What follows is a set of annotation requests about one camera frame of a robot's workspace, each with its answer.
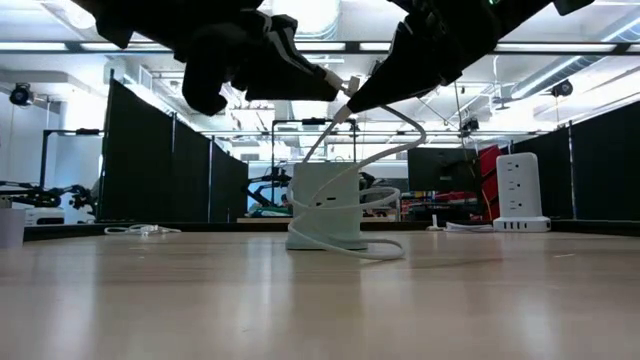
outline black curtain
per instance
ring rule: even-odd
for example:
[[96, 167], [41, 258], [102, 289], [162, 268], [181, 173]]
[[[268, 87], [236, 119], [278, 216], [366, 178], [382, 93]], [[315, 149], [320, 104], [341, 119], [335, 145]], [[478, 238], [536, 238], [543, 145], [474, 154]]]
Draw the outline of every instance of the black curtain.
[[210, 222], [236, 222], [247, 212], [247, 195], [241, 189], [249, 179], [249, 166], [215, 143], [211, 154]]
[[209, 147], [211, 140], [175, 122], [173, 221], [209, 221]]
[[573, 218], [569, 130], [564, 128], [516, 143], [514, 152], [530, 152], [538, 157], [544, 216], [555, 219]]
[[640, 102], [572, 131], [578, 219], [640, 220]]
[[98, 207], [102, 222], [172, 220], [173, 120], [111, 82]]
[[210, 143], [112, 81], [98, 220], [207, 222]]

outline metal frame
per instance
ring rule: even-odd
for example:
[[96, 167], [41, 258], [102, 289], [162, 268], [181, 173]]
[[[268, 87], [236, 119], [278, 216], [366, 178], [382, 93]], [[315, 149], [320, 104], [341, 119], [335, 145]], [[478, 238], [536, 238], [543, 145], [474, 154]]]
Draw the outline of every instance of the metal frame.
[[98, 129], [78, 129], [78, 130], [43, 130], [42, 131], [42, 155], [40, 157], [40, 188], [44, 189], [47, 176], [47, 154], [49, 147], [49, 136], [51, 134], [72, 134], [74, 136], [100, 136], [104, 131]]

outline white cable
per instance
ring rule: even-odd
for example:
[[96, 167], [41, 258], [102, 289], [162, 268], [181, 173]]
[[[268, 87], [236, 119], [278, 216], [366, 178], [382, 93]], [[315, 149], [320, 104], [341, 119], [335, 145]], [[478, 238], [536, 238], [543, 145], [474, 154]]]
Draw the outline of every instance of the white cable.
[[[349, 91], [349, 89], [344, 88], [341, 86], [341, 90], [343, 90], [345, 92], [345, 94], [347, 94], [347, 96], [350, 96], [351, 93]], [[422, 126], [420, 126], [420, 124], [418, 124], [416, 121], [408, 118], [407, 116], [405, 116], [404, 114], [398, 112], [395, 109], [392, 109], [388, 106], [382, 106], [382, 109], [386, 110], [387, 112], [399, 117], [400, 119], [406, 121], [409, 125], [413, 126], [414, 128], [416, 128], [416, 130], [418, 130], [418, 132], [420, 133], [420, 138], [415, 141], [412, 142], [410, 144], [405, 144], [405, 145], [401, 145], [401, 146], [397, 146], [395, 148], [391, 148], [385, 151], [382, 151], [376, 155], [373, 155], [371, 157], [369, 157], [368, 159], [363, 160], [362, 162], [355, 164], [353, 166], [351, 166], [349, 169], [344, 170], [343, 172], [339, 173], [337, 176], [335, 176], [333, 179], [329, 180], [326, 184], [324, 184], [322, 187], [320, 187], [320, 189], [314, 194], [314, 196], [312, 197], [311, 201], [309, 202], [310, 204], [316, 204], [318, 202], [318, 197], [320, 196], [320, 193], [322, 193], [323, 190], [325, 190], [327, 187], [333, 185], [334, 183], [342, 180], [344, 177], [352, 175], [352, 174], [358, 174], [359, 171], [364, 168], [365, 166], [372, 164], [378, 160], [381, 160], [387, 156], [393, 155], [393, 154], [397, 154], [399, 152], [402, 151], [407, 151], [410, 149], [413, 149], [415, 147], [418, 147], [421, 144], [424, 144], [425, 140], [427, 139], [427, 133], [424, 131], [424, 129], [422, 128]], [[329, 136], [329, 134], [331, 133], [331, 131], [333, 131], [333, 129], [338, 125], [343, 123], [345, 120], [347, 120], [347, 118], [352, 114], [351, 110], [345, 105], [342, 108], [340, 108], [340, 110], [336, 113], [335, 117], [333, 118], [333, 121], [331, 122], [331, 125], [329, 125], [327, 127], [327, 129], [324, 131], [324, 133], [320, 136], [320, 138], [316, 141], [316, 143], [311, 147], [311, 150], [307, 153], [307, 156], [305, 156], [304, 160], [302, 161], [303, 164], [309, 162], [309, 159], [311, 158], [311, 155], [313, 155], [313, 153], [315, 152], [315, 150], [318, 148], [318, 146], [320, 146], [320, 144], [324, 141], [324, 139]], [[314, 228], [314, 230], [320, 234], [318, 235], [318, 239], [313, 238], [311, 236], [308, 236], [300, 231], [298, 231], [296, 229], [296, 223], [298, 223], [299, 221], [301, 221], [302, 219], [304, 219], [306, 216], [315, 213], [319, 213], [319, 212], [332, 212], [332, 211], [336, 211], [336, 210], [361, 210], [361, 209], [371, 209], [371, 208], [375, 208], [375, 207], [379, 207], [381, 205], [386, 205], [389, 204], [391, 202], [397, 201], [400, 198], [400, 190], [398, 189], [394, 189], [394, 188], [374, 188], [374, 189], [367, 189], [367, 190], [363, 190], [360, 192], [360, 196], [363, 195], [370, 195], [370, 194], [377, 194], [377, 193], [383, 193], [383, 194], [389, 194], [387, 197], [385, 197], [382, 200], [376, 200], [370, 203], [365, 203], [365, 204], [359, 204], [359, 205], [349, 205], [349, 206], [327, 206], [327, 204], [322, 204], [320, 206], [309, 206], [307, 204], [303, 204], [299, 201], [297, 201], [295, 199], [294, 193], [293, 193], [293, 188], [295, 187], [296, 183], [297, 183], [297, 179], [298, 177], [294, 176], [293, 179], [291, 180], [289, 187], [287, 188], [287, 199], [289, 199], [289, 201], [296, 206], [298, 209], [303, 210], [302, 213], [298, 216], [298, 217], [294, 217], [294, 219], [291, 221], [291, 223], [289, 224], [289, 232], [298, 235], [299, 237], [309, 241], [310, 243], [312, 243], [313, 245], [327, 250], [327, 251], [334, 251], [343, 255], [347, 255], [347, 256], [352, 256], [352, 257], [356, 257], [356, 258], [360, 258], [360, 259], [367, 259], [367, 260], [395, 260], [395, 259], [400, 259], [402, 257], [404, 257], [404, 249], [402, 248], [402, 245], [397, 242], [397, 241], [393, 241], [393, 240], [379, 240], [379, 239], [343, 239], [343, 238], [338, 238], [329, 234], [323, 234], [322, 229], [319, 228]], [[389, 254], [373, 254], [373, 253], [363, 253], [363, 252], [358, 252], [358, 251], [352, 251], [352, 250], [347, 250], [347, 249], [343, 249], [341, 247], [338, 246], [334, 246], [331, 245], [329, 243], [329, 241], [340, 241], [340, 242], [353, 242], [353, 243], [359, 243], [359, 244], [389, 244], [389, 245], [393, 245], [395, 247], [397, 247], [399, 250], [394, 252], [394, 253], [389, 253]]]
[[180, 230], [162, 227], [160, 225], [138, 224], [126, 227], [108, 227], [104, 229], [105, 235], [141, 235], [179, 233]]

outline desk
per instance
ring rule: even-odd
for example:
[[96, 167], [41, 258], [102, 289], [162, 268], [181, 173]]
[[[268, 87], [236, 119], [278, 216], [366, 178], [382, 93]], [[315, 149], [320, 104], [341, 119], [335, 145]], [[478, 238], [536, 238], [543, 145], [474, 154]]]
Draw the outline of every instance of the desk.
[[367, 235], [407, 259], [286, 252], [284, 233], [0, 250], [0, 358], [639, 357], [638, 239]]

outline security camera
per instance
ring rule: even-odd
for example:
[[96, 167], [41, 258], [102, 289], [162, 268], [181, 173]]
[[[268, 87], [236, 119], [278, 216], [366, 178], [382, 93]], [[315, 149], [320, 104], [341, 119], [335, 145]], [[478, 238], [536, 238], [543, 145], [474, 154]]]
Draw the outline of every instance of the security camera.
[[554, 97], [569, 96], [573, 94], [573, 84], [569, 80], [565, 80], [551, 88], [551, 95]]
[[34, 98], [30, 84], [16, 84], [16, 88], [9, 96], [9, 101], [17, 106], [30, 106], [33, 104]]

